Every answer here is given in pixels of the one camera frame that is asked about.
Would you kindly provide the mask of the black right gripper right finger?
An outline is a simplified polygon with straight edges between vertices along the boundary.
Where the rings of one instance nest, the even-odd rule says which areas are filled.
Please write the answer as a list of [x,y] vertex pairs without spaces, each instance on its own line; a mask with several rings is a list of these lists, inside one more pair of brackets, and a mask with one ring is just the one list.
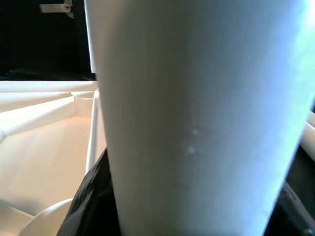
[[284,183],[265,229],[266,236],[313,236],[315,220],[289,186]]

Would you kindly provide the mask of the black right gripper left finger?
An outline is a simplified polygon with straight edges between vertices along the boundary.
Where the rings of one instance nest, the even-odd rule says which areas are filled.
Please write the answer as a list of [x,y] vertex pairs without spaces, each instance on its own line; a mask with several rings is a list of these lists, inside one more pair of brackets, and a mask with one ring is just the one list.
[[107,150],[84,176],[58,235],[121,235]]

